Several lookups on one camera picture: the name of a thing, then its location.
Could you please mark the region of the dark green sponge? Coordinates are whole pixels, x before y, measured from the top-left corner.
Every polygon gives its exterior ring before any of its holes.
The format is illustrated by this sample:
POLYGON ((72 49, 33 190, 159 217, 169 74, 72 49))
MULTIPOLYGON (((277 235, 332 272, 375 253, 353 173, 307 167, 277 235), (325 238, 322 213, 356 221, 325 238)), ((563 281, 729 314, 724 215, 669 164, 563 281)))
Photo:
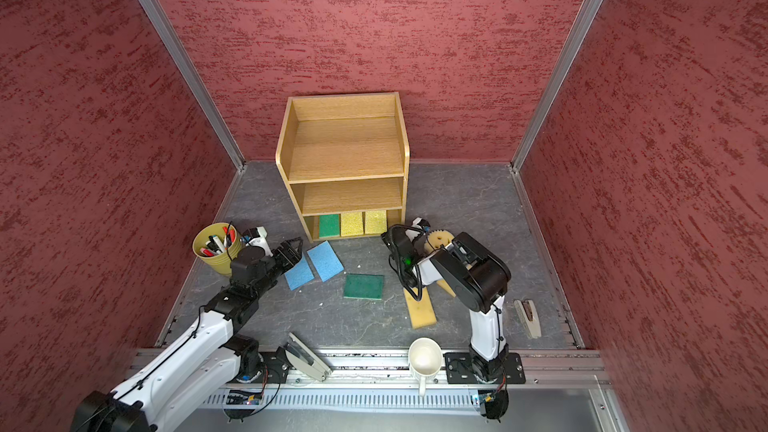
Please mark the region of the dark green sponge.
POLYGON ((383 275, 349 274, 345 280, 343 297, 361 300, 381 300, 383 289, 383 275))

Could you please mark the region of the light blue sponge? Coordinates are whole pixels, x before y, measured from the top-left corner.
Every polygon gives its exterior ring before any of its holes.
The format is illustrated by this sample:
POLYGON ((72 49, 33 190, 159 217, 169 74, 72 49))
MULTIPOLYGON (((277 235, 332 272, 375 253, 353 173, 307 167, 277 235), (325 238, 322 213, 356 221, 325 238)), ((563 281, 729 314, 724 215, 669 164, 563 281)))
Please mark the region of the light blue sponge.
POLYGON ((329 242, 322 242, 309 250, 308 257, 323 282, 344 271, 343 264, 329 242))
POLYGON ((306 258, 302 258, 294 267, 288 270, 284 277, 291 291, 299 289, 314 279, 314 274, 306 258))

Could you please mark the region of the bright green sponge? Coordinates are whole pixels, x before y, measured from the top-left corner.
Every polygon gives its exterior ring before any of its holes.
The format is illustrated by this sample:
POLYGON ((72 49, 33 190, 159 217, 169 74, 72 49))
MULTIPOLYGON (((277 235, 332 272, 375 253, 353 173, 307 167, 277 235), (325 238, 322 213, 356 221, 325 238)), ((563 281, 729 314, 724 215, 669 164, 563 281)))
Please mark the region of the bright green sponge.
POLYGON ((317 225, 319 238, 334 238, 341 236, 341 219, 339 214, 319 216, 317 225))

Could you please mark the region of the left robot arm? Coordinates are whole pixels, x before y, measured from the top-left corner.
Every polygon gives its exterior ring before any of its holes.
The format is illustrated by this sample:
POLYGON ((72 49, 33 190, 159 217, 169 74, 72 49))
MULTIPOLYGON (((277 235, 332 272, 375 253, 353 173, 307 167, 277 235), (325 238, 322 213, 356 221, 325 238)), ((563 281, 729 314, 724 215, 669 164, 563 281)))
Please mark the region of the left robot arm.
POLYGON ((188 330, 139 372, 108 393, 95 391, 77 407, 74 431, 173 431, 230 381, 266 386, 278 378, 257 340, 240 335, 263 296, 303 257, 300 237, 273 251, 247 246, 231 276, 188 330))

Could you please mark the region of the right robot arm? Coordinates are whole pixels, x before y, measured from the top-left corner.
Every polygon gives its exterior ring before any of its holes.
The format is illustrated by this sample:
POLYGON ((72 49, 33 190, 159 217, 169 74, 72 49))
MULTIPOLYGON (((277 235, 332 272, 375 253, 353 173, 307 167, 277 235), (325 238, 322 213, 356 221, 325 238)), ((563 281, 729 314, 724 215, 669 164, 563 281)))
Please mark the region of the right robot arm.
POLYGON ((502 320, 509 268, 471 235, 432 230, 421 219, 410 226, 393 225, 381 239, 413 303, 425 302, 427 287, 441 282, 468 309, 473 373, 484 382, 498 377, 509 352, 502 320))

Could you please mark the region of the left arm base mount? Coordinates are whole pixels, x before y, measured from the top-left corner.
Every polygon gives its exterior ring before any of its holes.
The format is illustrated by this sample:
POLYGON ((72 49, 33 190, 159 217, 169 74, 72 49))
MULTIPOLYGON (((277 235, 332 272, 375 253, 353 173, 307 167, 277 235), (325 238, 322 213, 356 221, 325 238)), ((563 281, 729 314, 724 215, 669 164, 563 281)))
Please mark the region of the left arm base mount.
POLYGON ((285 384, 292 368, 284 347, 278 347, 274 352, 251 349, 240 359, 240 369, 234 381, 241 384, 285 384))

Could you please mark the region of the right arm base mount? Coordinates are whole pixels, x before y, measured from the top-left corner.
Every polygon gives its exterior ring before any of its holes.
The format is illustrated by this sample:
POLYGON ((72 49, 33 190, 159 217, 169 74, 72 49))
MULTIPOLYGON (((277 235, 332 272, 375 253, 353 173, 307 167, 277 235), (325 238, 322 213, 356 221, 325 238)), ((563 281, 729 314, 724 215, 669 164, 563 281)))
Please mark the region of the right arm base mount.
POLYGON ((518 353, 502 354, 486 361, 473 352, 446 352, 445 373, 449 384, 502 384, 521 385, 526 383, 521 356, 518 353))

